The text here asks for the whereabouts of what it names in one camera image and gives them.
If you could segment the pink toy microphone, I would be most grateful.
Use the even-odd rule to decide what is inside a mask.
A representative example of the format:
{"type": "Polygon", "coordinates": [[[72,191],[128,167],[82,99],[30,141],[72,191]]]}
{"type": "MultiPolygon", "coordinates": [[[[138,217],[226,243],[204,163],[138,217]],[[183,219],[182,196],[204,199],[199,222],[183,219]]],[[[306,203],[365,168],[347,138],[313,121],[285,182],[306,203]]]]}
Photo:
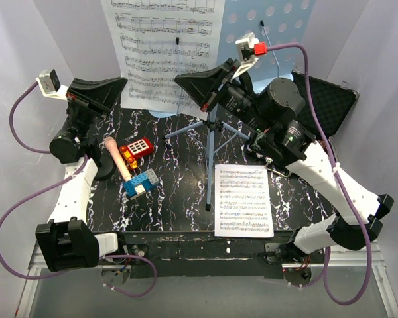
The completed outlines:
{"type": "Polygon", "coordinates": [[[124,182],[127,182],[131,179],[131,174],[124,163],[122,156],[120,155],[119,149],[117,147],[117,143],[113,137],[106,137],[104,139],[105,148],[109,151],[113,161],[115,162],[121,177],[124,182]]]}

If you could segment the sheet music page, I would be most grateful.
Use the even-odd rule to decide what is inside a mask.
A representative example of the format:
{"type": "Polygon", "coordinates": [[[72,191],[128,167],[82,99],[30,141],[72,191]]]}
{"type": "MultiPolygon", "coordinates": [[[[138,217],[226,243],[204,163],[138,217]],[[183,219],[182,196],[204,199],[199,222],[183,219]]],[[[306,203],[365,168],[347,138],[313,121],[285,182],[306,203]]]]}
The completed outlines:
{"type": "Polygon", "coordinates": [[[121,75],[126,109],[202,118],[174,81],[216,66],[224,1],[102,1],[121,75]]]}
{"type": "Polygon", "coordinates": [[[275,236],[264,166],[215,166],[215,227],[217,237],[271,238],[275,236]]]}

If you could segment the blue music stand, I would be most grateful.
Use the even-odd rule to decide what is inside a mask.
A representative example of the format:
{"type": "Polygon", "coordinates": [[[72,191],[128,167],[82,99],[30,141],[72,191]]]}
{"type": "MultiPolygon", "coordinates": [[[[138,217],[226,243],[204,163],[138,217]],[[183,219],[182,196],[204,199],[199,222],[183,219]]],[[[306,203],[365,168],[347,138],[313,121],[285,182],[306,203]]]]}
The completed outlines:
{"type": "Polygon", "coordinates": [[[259,94],[253,90],[248,70],[259,57],[267,53],[267,45],[250,32],[236,41],[239,59],[227,59],[223,64],[203,72],[178,74],[174,81],[183,92],[207,113],[207,119],[175,131],[178,135],[201,125],[208,128],[206,145],[207,194],[206,210],[211,209],[216,131],[229,125],[216,118],[217,107],[235,115],[254,130],[244,136],[250,149],[280,166],[306,159],[306,149],[316,140],[296,117],[306,101],[298,87],[288,78],[277,77],[259,94]]]}

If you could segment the black poker chip case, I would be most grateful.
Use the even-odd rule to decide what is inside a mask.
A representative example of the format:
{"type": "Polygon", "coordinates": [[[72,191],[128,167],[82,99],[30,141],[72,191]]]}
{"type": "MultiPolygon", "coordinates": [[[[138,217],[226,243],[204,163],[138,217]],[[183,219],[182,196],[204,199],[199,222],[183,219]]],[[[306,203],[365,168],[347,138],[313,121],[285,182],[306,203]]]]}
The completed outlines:
{"type": "MultiPolygon", "coordinates": [[[[292,81],[298,87],[301,97],[306,102],[306,105],[296,116],[295,120],[312,133],[326,151],[326,145],[320,136],[308,104],[304,74],[293,72],[289,75],[292,75],[292,81]]],[[[262,84],[261,82],[253,83],[254,91],[257,94],[260,94],[274,79],[275,78],[271,78],[268,83],[266,81],[263,81],[262,84]]],[[[332,138],[340,128],[350,109],[356,104],[358,93],[354,90],[346,89],[312,76],[310,76],[310,90],[314,111],[318,117],[320,126],[329,141],[329,139],[332,138]]]]}

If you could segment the black microphone stand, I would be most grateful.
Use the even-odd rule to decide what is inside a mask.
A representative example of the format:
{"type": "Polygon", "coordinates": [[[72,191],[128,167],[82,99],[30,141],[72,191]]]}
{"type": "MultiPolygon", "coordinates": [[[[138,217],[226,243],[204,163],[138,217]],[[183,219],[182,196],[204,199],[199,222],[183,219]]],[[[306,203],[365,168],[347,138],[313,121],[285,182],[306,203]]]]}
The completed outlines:
{"type": "Polygon", "coordinates": [[[96,160],[95,164],[98,168],[94,177],[96,181],[106,180],[116,169],[115,162],[110,154],[102,154],[100,160],[96,160]]]}

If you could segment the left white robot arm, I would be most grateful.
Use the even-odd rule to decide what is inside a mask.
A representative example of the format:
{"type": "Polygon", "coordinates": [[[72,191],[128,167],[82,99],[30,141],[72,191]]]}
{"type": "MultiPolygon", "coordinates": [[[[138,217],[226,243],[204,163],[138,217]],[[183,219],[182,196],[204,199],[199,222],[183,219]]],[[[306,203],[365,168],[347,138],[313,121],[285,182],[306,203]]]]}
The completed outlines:
{"type": "Polygon", "coordinates": [[[66,182],[48,221],[36,227],[36,240],[51,272],[98,265],[105,256],[112,264],[124,263],[128,249],[116,234],[94,235],[86,221],[93,181],[115,171],[109,154],[102,154],[96,137],[88,132],[98,118],[107,117],[127,83],[124,77],[100,81],[75,78],[61,85],[54,71],[36,78],[44,97],[67,102],[67,117],[49,144],[49,151],[65,167],[66,182]]]}

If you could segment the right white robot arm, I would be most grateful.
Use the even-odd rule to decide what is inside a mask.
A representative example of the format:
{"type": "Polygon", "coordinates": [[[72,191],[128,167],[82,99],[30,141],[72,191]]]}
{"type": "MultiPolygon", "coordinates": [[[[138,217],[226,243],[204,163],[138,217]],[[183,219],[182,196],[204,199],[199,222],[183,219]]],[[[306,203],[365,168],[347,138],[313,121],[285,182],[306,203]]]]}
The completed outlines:
{"type": "Polygon", "coordinates": [[[204,112],[219,105],[255,131],[249,147],[308,182],[336,209],[331,217],[295,230],[272,253],[284,261],[302,263],[327,246],[360,250],[375,240],[381,219],[393,205],[390,195],[376,195],[351,178],[338,163],[331,163],[316,137],[296,117],[306,105],[295,83],[274,79],[256,94],[247,72],[239,75],[238,60],[174,79],[204,112]]]}

